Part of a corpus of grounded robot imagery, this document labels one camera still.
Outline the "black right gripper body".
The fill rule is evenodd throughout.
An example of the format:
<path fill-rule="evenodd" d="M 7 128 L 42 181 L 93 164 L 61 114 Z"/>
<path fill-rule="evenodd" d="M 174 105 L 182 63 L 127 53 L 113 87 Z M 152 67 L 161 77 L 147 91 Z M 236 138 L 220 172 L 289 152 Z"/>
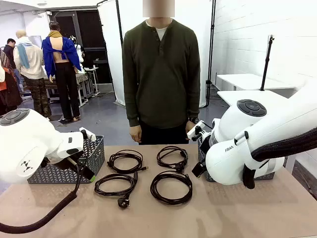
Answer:
<path fill-rule="evenodd" d="M 206 157 L 208 150 L 210 149 L 210 135 L 205 137 L 200 137 L 198 139 L 198 151 L 201 159 Z"/>

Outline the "person's left hand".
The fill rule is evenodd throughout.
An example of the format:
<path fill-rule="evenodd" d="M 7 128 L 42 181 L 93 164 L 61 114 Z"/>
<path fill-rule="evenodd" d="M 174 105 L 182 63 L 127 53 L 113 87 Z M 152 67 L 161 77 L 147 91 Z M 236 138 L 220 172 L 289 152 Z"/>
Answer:
<path fill-rule="evenodd" d="M 191 121 L 187 121 L 186 123 L 186 134 L 187 135 L 194 135 L 195 134 L 195 128 L 196 128 L 196 124 L 191 122 Z"/>

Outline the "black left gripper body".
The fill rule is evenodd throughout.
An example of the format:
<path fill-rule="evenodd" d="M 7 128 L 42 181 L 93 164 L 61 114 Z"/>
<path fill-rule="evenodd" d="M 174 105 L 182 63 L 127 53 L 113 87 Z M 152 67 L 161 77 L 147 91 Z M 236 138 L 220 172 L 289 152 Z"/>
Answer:
<path fill-rule="evenodd" d="M 68 156 L 65 160 L 65 168 L 71 169 L 73 171 L 79 170 L 80 172 L 85 167 L 85 158 L 83 157 L 83 153 L 76 153 Z"/>

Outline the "person's right hand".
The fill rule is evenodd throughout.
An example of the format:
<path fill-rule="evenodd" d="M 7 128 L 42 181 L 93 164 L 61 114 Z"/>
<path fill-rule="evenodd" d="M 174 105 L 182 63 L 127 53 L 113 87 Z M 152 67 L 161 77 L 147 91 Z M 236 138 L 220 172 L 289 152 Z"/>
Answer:
<path fill-rule="evenodd" d="M 141 137 L 142 137 L 141 126 L 140 125 L 131 126 L 130 127 L 130 136 L 135 142 L 141 143 Z"/>

